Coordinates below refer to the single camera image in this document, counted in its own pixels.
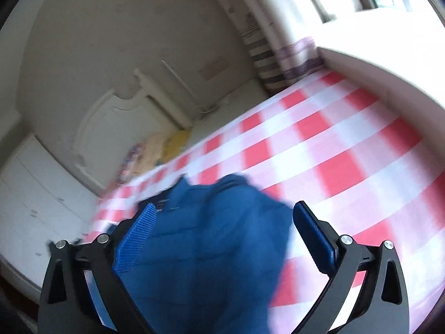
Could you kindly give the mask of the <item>beige plush toy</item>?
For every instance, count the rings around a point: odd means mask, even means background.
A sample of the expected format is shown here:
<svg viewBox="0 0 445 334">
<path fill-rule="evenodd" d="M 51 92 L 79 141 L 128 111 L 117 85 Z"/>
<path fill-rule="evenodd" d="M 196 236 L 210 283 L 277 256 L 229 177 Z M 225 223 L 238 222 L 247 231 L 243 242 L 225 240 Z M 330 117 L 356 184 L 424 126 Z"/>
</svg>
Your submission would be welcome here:
<svg viewBox="0 0 445 334">
<path fill-rule="evenodd" d="M 140 176 L 167 162 L 167 147 L 171 136 L 167 134 L 151 135 L 141 147 L 132 172 Z"/>
</svg>

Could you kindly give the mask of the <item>colourful patterned pillow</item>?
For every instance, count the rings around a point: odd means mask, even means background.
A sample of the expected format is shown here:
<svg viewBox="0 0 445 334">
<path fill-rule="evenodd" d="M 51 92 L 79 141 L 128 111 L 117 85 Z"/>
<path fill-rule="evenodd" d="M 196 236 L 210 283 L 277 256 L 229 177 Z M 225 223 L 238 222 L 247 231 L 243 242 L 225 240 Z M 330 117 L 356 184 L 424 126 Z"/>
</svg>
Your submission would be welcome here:
<svg viewBox="0 0 445 334">
<path fill-rule="evenodd" d="M 133 168 L 137 162 L 140 152 L 142 151 L 142 148 L 143 146 L 138 143 L 128 151 L 124 157 L 124 160 L 122 161 L 121 167 L 119 168 L 119 172 L 115 180 L 117 184 L 122 185 L 133 178 Z"/>
</svg>

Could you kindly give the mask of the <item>white wooden headboard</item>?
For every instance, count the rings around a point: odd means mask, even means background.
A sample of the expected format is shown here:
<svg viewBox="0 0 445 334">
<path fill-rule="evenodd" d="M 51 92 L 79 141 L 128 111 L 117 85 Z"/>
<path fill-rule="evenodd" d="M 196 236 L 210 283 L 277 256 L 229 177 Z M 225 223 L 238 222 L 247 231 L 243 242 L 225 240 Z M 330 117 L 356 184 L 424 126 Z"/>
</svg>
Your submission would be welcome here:
<svg viewBox="0 0 445 334">
<path fill-rule="evenodd" d="M 139 85 L 133 97 L 122 99 L 109 90 L 88 109 L 76 134 L 76 167 L 101 191 L 134 145 L 154 134 L 169 135 L 192 126 L 192 119 L 159 82 L 139 69 L 133 75 Z"/>
</svg>

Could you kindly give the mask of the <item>patterned beige curtain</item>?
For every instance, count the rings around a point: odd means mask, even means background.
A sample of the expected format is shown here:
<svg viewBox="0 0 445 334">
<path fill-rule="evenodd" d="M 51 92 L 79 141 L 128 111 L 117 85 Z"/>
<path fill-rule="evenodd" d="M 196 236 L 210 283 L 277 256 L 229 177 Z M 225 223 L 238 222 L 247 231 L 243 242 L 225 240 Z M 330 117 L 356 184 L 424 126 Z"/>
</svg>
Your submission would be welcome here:
<svg viewBox="0 0 445 334">
<path fill-rule="evenodd" d="M 217 0 L 241 36 L 264 88 L 276 94 L 321 69 L 311 0 Z"/>
</svg>

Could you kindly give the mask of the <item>blue quilted jacket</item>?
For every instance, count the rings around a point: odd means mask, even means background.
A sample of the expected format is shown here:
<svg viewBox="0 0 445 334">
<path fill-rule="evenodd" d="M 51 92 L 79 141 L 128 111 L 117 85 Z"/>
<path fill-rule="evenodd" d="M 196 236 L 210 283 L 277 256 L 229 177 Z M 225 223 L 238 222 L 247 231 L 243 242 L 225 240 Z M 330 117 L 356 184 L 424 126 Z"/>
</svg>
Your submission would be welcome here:
<svg viewBox="0 0 445 334">
<path fill-rule="evenodd" d="M 180 178 L 150 198 L 156 220 L 119 274 L 157 333 L 268 333 L 292 211 L 238 175 Z"/>
</svg>

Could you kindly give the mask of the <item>red white checkered bedsheet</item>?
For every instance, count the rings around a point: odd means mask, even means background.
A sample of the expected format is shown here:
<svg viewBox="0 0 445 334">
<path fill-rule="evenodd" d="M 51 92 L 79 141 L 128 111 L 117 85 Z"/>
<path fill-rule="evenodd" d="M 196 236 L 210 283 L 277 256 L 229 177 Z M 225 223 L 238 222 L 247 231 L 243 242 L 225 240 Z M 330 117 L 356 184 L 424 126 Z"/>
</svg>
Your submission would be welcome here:
<svg viewBox="0 0 445 334">
<path fill-rule="evenodd" d="M 304 78 L 167 164 L 104 195 L 90 238 L 180 176 L 211 184 L 244 174 L 268 195 L 305 201 L 361 244 L 394 243 L 410 329 L 444 291 L 444 162 L 375 95 L 336 72 Z"/>
</svg>

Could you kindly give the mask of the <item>yellow pillow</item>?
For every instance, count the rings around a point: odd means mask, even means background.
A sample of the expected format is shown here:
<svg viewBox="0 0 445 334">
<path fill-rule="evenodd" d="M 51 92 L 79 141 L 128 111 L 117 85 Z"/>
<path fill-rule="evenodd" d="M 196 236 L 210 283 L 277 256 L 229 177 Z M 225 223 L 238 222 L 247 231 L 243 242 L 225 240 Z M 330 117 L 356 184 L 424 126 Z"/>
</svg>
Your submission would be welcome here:
<svg viewBox="0 0 445 334">
<path fill-rule="evenodd" d="M 163 164 L 171 161 L 182 153 L 189 140 L 190 134 L 190 130 L 177 131 L 165 141 L 161 156 L 161 162 Z"/>
</svg>

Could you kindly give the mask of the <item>white wardrobe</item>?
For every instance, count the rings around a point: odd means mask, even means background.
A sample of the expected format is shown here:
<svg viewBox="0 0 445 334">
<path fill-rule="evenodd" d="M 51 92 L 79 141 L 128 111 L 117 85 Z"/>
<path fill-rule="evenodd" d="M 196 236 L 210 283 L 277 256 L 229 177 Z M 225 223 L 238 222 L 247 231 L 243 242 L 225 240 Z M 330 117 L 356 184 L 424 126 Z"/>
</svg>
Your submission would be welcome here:
<svg viewBox="0 0 445 334">
<path fill-rule="evenodd" d="M 1 256 L 41 286 L 48 242 L 85 237 L 96 205 L 97 196 L 28 136 L 1 168 Z"/>
</svg>

